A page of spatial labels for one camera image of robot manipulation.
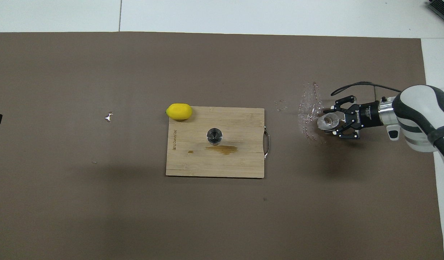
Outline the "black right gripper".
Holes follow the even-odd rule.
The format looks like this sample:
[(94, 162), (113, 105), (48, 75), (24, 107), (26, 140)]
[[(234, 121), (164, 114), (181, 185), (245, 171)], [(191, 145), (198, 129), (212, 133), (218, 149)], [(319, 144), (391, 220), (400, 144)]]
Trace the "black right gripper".
[[(379, 116), (379, 102), (371, 102), (362, 105), (354, 104), (356, 97), (349, 95), (347, 97), (335, 101), (329, 109), (323, 110), (323, 113), (349, 113), (347, 114), (347, 123), (337, 126), (330, 130), (324, 130), (337, 136), (340, 139), (354, 139), (360, 138), (360, 129), (372, 128), (382, 126), (382, 120)], [(342, 105), (354, 104), (349, 108), (343, 108)]]

